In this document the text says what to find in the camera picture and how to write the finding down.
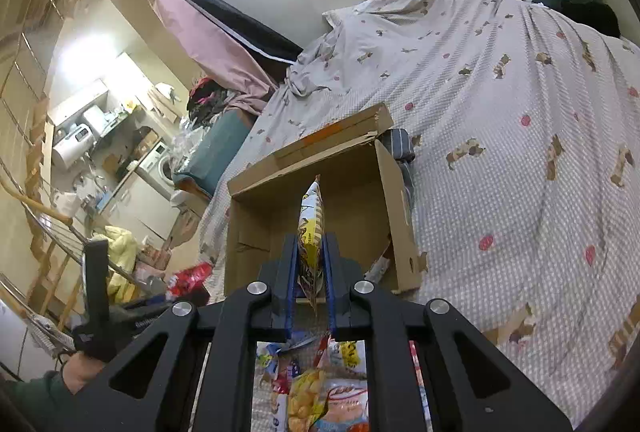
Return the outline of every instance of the triangular cutout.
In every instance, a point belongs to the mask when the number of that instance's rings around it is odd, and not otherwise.
[[[509,378],[464,333],[454,333],[453,338],[476,398],[488,398],[510,387]]]
[[[144,398],[168,337],[166,333],[156,336],[146,348],[111,378],[109,386],[132,398]]]

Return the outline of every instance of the bright light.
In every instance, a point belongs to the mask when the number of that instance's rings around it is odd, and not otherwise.
[[[110,36],[94,34],[80,38],[68,47],[60,64],[69,81],[87,84],[100,78],[117,55]]]

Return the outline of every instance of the washing machine door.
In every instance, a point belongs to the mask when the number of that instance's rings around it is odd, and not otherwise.
[[[174,180],[172,179],[171,164],[171,156],[169,154],[162,156],[158,161],[158,176],[173,188]]]

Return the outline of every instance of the hand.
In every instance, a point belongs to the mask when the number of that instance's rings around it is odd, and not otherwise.
[[[76,352],[62,369],[62,380],[71,394],[78,392],[86,383],[94,379],[104,368],[105,362]]]

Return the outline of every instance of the green sleeve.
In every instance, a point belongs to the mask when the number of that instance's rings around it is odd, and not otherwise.
[[[53,416],[71,401],[61,372],[50,371],[30,382],[7,382],[5,392],[36,430],[47,431]]]

